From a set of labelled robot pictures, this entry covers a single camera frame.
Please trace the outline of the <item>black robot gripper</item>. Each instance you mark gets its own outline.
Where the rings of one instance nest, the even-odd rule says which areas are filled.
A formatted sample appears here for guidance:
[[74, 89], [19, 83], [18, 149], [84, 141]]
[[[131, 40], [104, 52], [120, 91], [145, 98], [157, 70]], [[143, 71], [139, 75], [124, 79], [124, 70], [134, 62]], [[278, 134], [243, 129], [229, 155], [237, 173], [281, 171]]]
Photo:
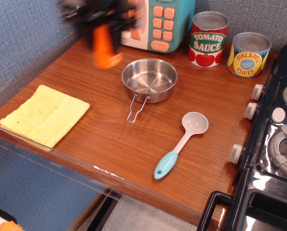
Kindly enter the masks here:
[[121, 46], [122, 30], [140, 27], [140, 19], [134, 15], [138, 7], [127, 0], [60, 0], [59, 3], [65, 9], [65, 20], [78, 29], [83, 28], [83, 36], [91, 50], [97, 26], [109, 24], [115, 53]]

